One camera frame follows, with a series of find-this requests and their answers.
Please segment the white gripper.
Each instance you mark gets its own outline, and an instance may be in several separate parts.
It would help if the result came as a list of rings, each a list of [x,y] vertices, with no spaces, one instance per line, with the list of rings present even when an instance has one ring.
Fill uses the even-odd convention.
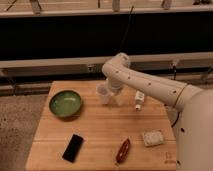
[[[109,90],[114,93],[113,99],[117,106],[123,105],[123,97],[120,94],[120,92],[123,89],[123,84],[115,79],[106,79],[107,86],[105,84],[99,84],[97,86],[97,93],[101,95],[107,95],[109,93]]]

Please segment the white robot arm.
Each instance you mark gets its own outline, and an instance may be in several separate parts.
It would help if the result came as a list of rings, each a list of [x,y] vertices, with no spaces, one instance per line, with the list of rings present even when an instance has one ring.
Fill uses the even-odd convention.
[[[130,69],[118,53],[102,66],[107,88],[117,94],[126,84],[182,113],[176,171],[213,171],[213,89],[202,89]]]

